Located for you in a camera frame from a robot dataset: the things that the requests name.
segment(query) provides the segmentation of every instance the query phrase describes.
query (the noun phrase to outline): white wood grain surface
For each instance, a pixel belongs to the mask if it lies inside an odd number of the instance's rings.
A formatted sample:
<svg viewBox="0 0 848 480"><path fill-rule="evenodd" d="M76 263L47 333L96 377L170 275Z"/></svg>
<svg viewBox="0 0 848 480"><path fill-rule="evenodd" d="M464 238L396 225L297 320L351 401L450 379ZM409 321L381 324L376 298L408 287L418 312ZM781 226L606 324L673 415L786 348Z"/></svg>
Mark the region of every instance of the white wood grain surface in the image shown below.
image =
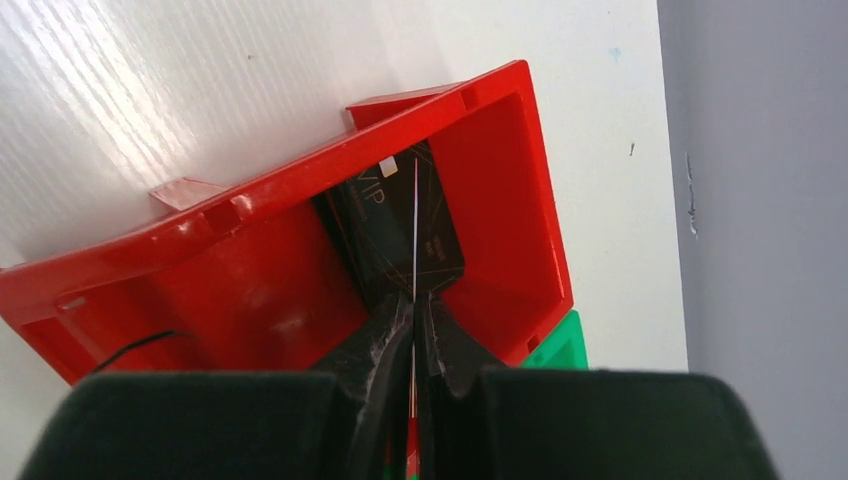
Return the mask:
<svg viewBox="0 0 848 480"><path fill-rule="evenodd" d="M525 58L590 363L686 368L653 0L0 0L0 13L0 265L151 219L147 192L169 180L279 165L343 131L353 101ZM0 326L0 476L66 390Z"/></svg>

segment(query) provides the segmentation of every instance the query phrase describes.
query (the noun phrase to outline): thin white line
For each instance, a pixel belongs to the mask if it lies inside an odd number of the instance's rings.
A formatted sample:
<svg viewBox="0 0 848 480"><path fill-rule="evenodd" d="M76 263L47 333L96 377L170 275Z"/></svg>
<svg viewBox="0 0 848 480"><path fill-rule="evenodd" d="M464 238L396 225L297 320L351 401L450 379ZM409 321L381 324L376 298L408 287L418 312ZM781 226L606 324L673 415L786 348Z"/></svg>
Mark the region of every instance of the thin white line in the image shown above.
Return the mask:
<svg viewBox="0 0 848 480"><path fill-rule="evenodd" d="M412 301L418 291L418 156L415 156L415 181L412 201Z"/></svg>

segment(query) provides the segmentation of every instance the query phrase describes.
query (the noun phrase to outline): red plastic bin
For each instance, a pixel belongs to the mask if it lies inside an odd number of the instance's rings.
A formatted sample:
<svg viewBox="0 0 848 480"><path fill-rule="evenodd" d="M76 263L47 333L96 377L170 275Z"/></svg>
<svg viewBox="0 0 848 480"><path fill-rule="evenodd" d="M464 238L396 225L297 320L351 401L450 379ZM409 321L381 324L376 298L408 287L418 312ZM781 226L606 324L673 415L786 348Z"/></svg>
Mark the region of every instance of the red plastic bin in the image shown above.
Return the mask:
<svg viewBox="0 0 848 480"><path fill-rule="evenodd" d="M443 298L518 365L573 304L527 64L349 111L358 131L294 162L220 192L206 185L218 193L193 205L205 184L176 182L156 194L175 207L168 217L0 272L0 315L70 383L169 329L193 337L110 368L306 368L367 318L311 198L426 138L466 261Z"/></svg>

